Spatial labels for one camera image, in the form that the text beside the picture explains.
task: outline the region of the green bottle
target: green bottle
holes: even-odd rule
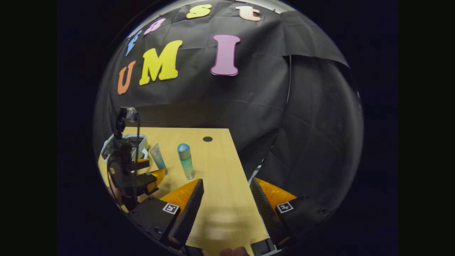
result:
[[[180,144],[177,147],[178,157],[180,158],[180,163],[183,167],[183,172],[187,179],[194,178],[193,163],[191,161],[191,151],[190,146],[185,143]]]

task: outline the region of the bottle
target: bottle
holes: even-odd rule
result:
[[[178,157],[180,158],[180,163],[183,167],[183,172],[187,179],[194,178],[193,163],[191,161],[191,152],[190,146],[185,143],[180,144],[177,147]]]
[[[153,161],[157,164],[158,169],[164,168],[164,175],[167,175],[167,168],[164,164],[163,156],[161,156],[160,146],[158,146],[158,143],[150,149],[150,154],[152,155]]]

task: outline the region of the orange letter u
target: orange letter u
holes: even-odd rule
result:
[[[118,94],[124,94],[126,92],[126,90],[128,89],[128,86],[130,86],[131,72],[133,71],[133,66],[135,63],[136,63],[136,61],[132,61],[130,64],[128,64],[128,73],[126,75],[125,85],[122,85],[122,82],[123,82],[123,75],[125,74],[126,67],[124,67],[120,70],[120,73],[118,74],[118,85],[117,85]]]

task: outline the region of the pink letter i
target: pink letter i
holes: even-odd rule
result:
[[[213,75],[235,76],[238,69],[234,66],[235,45],[240,42],[240,38],[232,35],[215,35],[217,42],[217,59],[215,66],[210,69]]]

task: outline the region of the yellow letter m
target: yellow letter m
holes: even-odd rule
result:
[[[182,40],[175,40],[168,43],[159,57],[155,48],[146,51],[142,56],[144,57],[144,65],[142,66],[142,77],[139,80],[139,84],[144,85],[150,82],[150,78],[148,77],[149,72],[152,81],[155,81],[160,68],[161,72],[158,76],[160,80],[176,78],[178,71],[175,69],[175,60],[177,58],[177,50],[182,43]]]

